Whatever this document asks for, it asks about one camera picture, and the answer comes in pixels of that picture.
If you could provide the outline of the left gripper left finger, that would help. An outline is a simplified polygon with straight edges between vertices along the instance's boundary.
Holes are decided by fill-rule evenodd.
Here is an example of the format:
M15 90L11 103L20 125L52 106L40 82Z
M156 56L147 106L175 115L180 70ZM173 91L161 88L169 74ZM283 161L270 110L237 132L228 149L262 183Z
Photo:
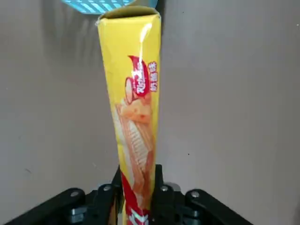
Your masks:
M69 188L6 224L116 225L122 198L118 168L111 183L103 184L88 194L80 188Z

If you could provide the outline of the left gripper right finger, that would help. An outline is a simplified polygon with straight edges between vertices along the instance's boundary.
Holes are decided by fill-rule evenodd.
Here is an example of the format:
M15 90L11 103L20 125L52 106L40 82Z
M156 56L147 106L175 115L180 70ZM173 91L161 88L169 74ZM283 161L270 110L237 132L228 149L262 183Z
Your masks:
M201 189L183 194L164 183L162 165L155 169L151 225L251 225L244 217Z

